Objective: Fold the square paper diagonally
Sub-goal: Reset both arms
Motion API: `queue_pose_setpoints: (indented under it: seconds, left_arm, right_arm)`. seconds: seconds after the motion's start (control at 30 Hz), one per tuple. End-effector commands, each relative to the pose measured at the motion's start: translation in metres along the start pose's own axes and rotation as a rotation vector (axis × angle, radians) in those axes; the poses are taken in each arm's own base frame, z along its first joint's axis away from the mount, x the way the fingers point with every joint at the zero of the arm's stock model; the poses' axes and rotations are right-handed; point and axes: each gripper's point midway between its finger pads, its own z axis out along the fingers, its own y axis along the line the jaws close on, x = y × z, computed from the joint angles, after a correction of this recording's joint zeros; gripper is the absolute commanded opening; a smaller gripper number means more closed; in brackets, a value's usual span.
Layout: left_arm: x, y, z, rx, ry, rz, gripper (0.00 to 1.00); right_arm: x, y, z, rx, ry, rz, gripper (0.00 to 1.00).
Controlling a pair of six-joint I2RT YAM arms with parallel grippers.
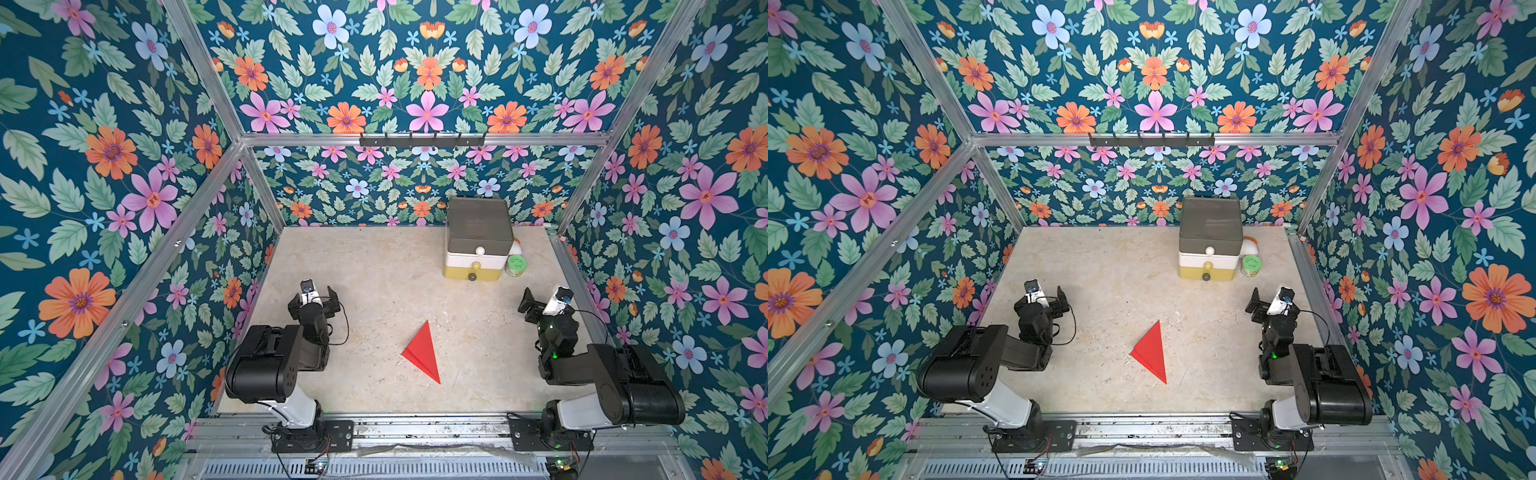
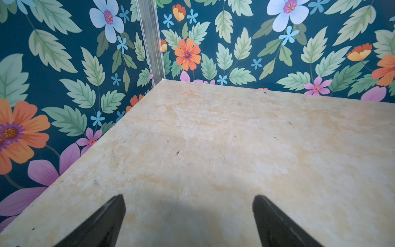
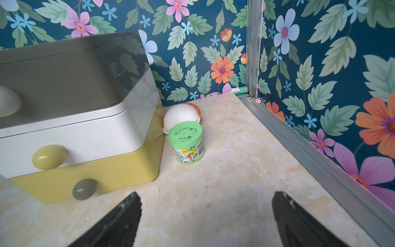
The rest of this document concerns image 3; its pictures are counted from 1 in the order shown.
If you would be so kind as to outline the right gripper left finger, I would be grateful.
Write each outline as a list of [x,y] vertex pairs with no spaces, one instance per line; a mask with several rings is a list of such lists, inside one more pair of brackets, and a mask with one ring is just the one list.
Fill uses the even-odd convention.
[[132,247],[141,216],[141,198],[133,192],[70,246]]

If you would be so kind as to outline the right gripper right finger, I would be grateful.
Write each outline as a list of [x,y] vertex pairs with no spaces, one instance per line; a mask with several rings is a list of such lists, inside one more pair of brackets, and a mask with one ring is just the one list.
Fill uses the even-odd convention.
[[346,246],[286,192],[275,192],[272,209],[284,247]]

